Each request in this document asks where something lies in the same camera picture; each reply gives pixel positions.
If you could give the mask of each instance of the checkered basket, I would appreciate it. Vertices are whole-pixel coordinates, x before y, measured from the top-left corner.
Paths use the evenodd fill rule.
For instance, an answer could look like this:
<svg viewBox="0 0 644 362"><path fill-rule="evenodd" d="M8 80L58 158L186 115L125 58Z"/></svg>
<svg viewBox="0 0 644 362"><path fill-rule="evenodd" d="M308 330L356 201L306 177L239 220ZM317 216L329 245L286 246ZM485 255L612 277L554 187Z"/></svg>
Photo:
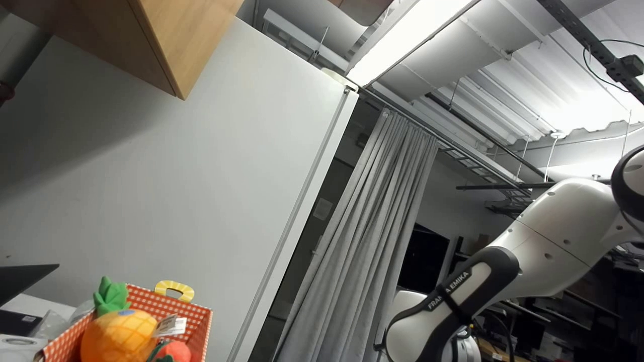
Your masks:
<svg viewBox="0 0 644 362"><path fill-rule="evenodd" d="M192 352L191 362L205 362L213 320L211 309L157 294L136 285L128 284L127 287L128 301L132 303L130 308L144 310L157 321L170 314L187 318L185 334L165 338L185 342ZM49 343L43 349L45 362L81 362L82 334L95 318L95 313L88 314Z"/></svg>

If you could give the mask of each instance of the yellow handle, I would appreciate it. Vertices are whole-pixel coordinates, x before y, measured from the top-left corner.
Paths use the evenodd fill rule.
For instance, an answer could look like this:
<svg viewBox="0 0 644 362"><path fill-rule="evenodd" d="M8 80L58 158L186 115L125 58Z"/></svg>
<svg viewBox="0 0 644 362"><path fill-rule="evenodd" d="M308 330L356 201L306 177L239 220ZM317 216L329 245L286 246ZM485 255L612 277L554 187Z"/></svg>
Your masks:
<svg viewBox="0 0 644 362"><path fill-rule="evenodd" d="M155 293L165 296L167 295L166 292L168 289L181 293L181 296L178 299L186 303L190 303L194 298L194 289L188 287L186 284L181 284L172 280L162 280L158 282L155 286Z"/></svg>

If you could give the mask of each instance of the ceiling light fixture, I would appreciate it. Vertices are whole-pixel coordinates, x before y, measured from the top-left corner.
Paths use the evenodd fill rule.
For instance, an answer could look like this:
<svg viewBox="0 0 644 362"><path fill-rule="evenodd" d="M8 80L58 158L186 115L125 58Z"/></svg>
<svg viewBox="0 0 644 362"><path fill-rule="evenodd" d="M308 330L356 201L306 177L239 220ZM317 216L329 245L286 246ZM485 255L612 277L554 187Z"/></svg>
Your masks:
<svg viewBox="0 0 644 362"><path fill-rule="evenodd" d="M415 0L347 74L360 86L371 84L480 0Z"/></svg>

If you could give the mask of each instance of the toy pineapple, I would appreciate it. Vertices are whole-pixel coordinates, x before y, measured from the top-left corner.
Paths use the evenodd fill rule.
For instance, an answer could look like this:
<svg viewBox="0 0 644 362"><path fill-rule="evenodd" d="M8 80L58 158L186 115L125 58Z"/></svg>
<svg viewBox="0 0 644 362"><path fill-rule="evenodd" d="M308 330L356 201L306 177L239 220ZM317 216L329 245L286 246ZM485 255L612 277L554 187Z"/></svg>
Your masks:
<svg viewBox="0 0 644 362"><path fill-rule="evenodd" d="M103 277L94 293L98 318L90 323L80 344L83 362L145 362L156 345L156 319L142 310L127 309L123 283Z"/></svg>

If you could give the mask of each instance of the white robotic arm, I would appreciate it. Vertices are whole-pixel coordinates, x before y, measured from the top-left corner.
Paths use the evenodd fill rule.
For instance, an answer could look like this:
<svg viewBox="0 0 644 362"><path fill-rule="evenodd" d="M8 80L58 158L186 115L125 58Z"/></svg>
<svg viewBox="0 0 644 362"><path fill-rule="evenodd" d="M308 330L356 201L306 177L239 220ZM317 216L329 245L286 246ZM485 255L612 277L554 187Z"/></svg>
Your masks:
<svg viewBox="0 0 644 362"><path fill-rule="evenodd" d="M383 341L390 361L441 361L458 329L491 304L556 294L613 247L644 241L643 165L640 147L615 167L612 188L559 182L432 293L399 293Z"/></svg>

